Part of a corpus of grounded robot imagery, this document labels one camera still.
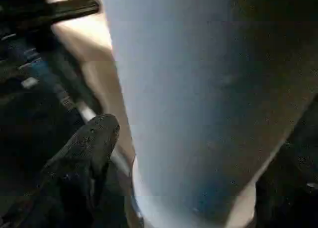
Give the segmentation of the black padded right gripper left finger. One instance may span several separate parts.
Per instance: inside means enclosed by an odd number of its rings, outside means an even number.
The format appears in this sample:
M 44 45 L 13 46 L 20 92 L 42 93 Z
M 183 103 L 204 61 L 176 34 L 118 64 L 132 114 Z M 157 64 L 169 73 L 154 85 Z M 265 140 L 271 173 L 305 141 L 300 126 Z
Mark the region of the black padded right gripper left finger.
M 35 184 L 4 216 L 6 228 L 89 228 L 103 193 L 120 125 L 100 114 L 44 165 Z

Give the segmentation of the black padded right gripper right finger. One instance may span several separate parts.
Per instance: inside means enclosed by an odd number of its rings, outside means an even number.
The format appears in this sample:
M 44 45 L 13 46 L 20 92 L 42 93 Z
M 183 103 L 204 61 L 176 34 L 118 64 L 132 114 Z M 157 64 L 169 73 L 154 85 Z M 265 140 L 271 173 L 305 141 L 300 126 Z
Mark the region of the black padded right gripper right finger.
M 257 228 L 318 226 L 318 100 L 256 184 Z

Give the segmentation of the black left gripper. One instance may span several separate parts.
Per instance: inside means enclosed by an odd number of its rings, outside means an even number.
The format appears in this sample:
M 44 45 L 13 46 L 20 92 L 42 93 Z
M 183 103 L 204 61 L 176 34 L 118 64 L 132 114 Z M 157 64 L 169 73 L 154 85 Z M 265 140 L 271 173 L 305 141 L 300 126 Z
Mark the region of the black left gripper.
M 19 31 L 0 23 L 0 94 L 34 86 L 55 97 L 68 112 L 82 102 L 80 65 L 51 29 Z

